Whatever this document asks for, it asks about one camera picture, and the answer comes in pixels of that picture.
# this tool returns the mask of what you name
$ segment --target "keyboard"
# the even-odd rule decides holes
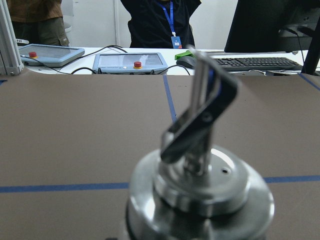
[[[301,70],[302,66],[286,57],[214,58],[228,72],[260,70]]]

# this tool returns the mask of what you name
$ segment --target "id badge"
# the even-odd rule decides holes
[[[172,36],[171,41],[174,49],[182,49],[182,44],[179,36]]]

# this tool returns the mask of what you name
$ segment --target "monitor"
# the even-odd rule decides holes
[[[312,39],[319,39],[319,19],[320,0],[238,0],[224,51],[289,53],[309,50]],[[311,54],[318,56],[315,51],[319,48],[315,47],[310,49]],[[312,59],[317,65],[319,58]]]

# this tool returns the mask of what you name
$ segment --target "computer mouse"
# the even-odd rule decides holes
[[[177,65],[184,66],[188,69],[195,69],[197,64],[197,59],[192,56],[182,56],[176,61]]]

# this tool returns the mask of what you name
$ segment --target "brown table surface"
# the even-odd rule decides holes
[[[304,78],[319,80],[241,77],[215,124],[214,143],[273,193],[268,240],[320,239],[320,91]],[[131,172],[189,105],[192,77],[24,70],[0,80],[0,239],[115,237]]]

